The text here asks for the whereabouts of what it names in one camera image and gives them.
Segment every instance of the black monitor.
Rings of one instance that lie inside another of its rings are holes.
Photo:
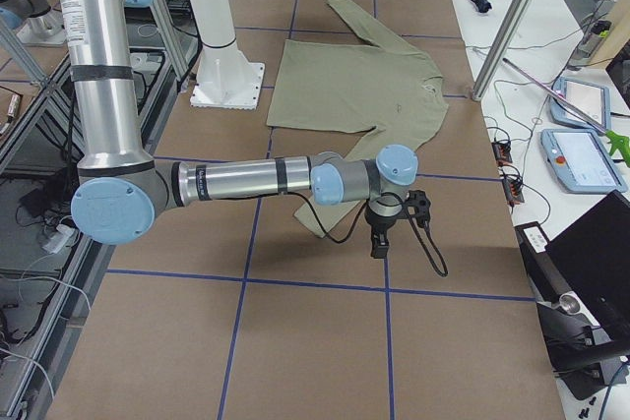
[[[546,252],[610,338],[630,338],[630,202],[611,192]]]

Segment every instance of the label on robot arm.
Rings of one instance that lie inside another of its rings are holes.
[[[534,248],[534,251],[537,253],[544,253],[544,247],[547,246],[547,240],[536,226],[525,228],[523,233],[527,236],[532,248]]]
[[[68,46],[83,46],[88,42],[86,11],[81,0],[62,2],[63,23],[66,27]]]

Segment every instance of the folded cloth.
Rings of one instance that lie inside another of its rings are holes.
[[[373,159],[400,144],[417,150],[439,131],[448,104],[431,57],[393,33],[351,0],[328,4],[366,45],[287,40],[267,124],[345,133],[367,132],[346,156]],[[356,203],[314,204],[329,230]],[[295,213],[324,236],[308,206]]]

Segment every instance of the white base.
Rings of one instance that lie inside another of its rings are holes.
[[[25,24],[22,29],[18,31],[18,39],[26,46],[58,47],[66,42],[66,31],[61,29],[53,36],[41,38],[32,33],[29,24]]]
[[[258,97],[263,86],[265,75],[264,63],[248,63],[255,72],[253,81],[245,84],[241,90],[222,96],[220,88],[214,82],[199,83],[190,98],[195,107],[238,108],[254,110],[258,105]]]

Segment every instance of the green object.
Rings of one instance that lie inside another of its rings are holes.
[[[630,138],[617,135],[612,130],[606,130],[605,135],[610,140],[610,155],[619,151],[626,166],[630,167]]]
[[[346,156],[348,160],[373,159],[391,144],[417,150],[439,131],[448,109],[439,69],[427,53],[407,43],[351,0],[329,0],[328,4],[368,44],[287,40],[267,124],[363,132]],[[355,205],[316,209],[330,229]],[[307,206],[295,216],[323,236]]]

